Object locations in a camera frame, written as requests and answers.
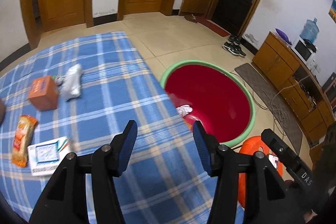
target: blue water jug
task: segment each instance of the blue water jug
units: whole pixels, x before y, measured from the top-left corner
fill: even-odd
[[[319,28],[316,25],[317,19],[314,18],[314,21],[307,20],[306,25],[303,27],[303,30],[300,34],[302,39],[307,39],[311,43],[314,43],[317,34],[320,32]]]

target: tiled floor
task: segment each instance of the tiled floor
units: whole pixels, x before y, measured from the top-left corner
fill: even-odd
[[[86,28],[85,24],[63,28],[58,32],[45,34],[37,49],[29,52],[19,60],[0,72],[0,76],[13,68],[16,64],[25,60],[32,54],[52,45],[76,37],[90,34],[124,31],[131,42],[139,50],[148,66],[159,80],[164,71],[176,62],[186,59],[199,59],[218,65],[225,70],[232,72],[234,68],[246,62],[251,62],[253,54],[246,48],[243,51],[247,54],[245,58],[234,57],[221,46],[227,38],[221,37],[201,24],[195,24],[184,19],[184,17],[166,17],[161,13],[146,13],[126,15],[123,21],[112,22],[92,28]],[[250,136],[260,135],[265,128],[273,128],[273,116],[268,110],[256,106],[255,126]],[[287,137],[285,142],[293,149]],[[309,157],[309,146],[303,136],[300,157],[312,167]],[[290,178],[284,170],[284,179]]]

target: baseboard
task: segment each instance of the baseboard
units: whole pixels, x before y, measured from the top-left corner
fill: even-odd
[[[25,55],[26,53],[30,52],[30,46],[29,43],[26,45],[23,45],[21,48],[7,56],[4,60],[0,62],[0,71],[2,71],[5,67],[7,67],[9,64],[13,63],[15,60],[20,58],[21,56]]]
[[[171,12],[171,15],[172,16],[178,16],[179,12],[180,12],[180,9],[173,9],[172,12]]]
[[[251,43],[248,43],[248,41],[243,37],[240,39],[240,42],[245,48],[249,50],[249,52],[251,52],[253,55],[256,55],[256,53],[258,52],[258,49],[256,47],[254,47]]]
[[[93,18],[93,25],[102,25],[110,22],[115,22],[117,21],[117,15],[118,14],[110,14],[110,15],[105,15],[105,16],[100,16],[100,17],[94,17]]]

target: microwave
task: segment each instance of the microwave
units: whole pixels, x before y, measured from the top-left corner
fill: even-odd
[[[316,53],[313,52],[311,49],[307,48],[306,43],[301,37],[298,37],[294,41],[292,45],[292,50],[302,60],[302,62],[305,63],[307,66],[313,63],[313,59]]]

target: screw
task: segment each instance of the screw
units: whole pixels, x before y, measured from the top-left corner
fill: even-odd
[[[66,158],[68,159],[68,160],[72,160],[73,158],[75,157],[75,153],[68,153],[67,155],[66,155]]]
[[[218,145],[218,149],[220,151],[226,151],[226,150],[228,150],[228,147],[225,144],[220,144],[220,145]]]
[[[108,145],[108,144],[106,144],[106,145],[103,145],[103,146],[101,147],[101,149],[102,149],[104,152],[107,152],[107,151],[109,151],[109,150],[111,149],[111,146]]]
[[[265,156],[265,154],[264,154],[263,152],[261,152],[261,151],[257,151],[257,152],[255,153],[255,156],[256,156],[257,158],[259,158],[259,159],[262,159],[262,158]]]

